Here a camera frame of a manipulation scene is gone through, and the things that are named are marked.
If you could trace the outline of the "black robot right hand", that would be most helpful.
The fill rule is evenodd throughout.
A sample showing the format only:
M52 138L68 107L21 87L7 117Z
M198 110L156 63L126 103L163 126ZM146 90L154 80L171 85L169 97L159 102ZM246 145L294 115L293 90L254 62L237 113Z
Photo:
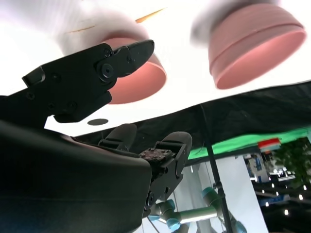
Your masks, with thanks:
M0 99L1 232L132 233L176 189L192 146L187 132L135 154L134 124L101 145L45 129L50 116L76 123L110 103L117 79L154 48L153 40L100 44L39 66L23 77L25 89Z

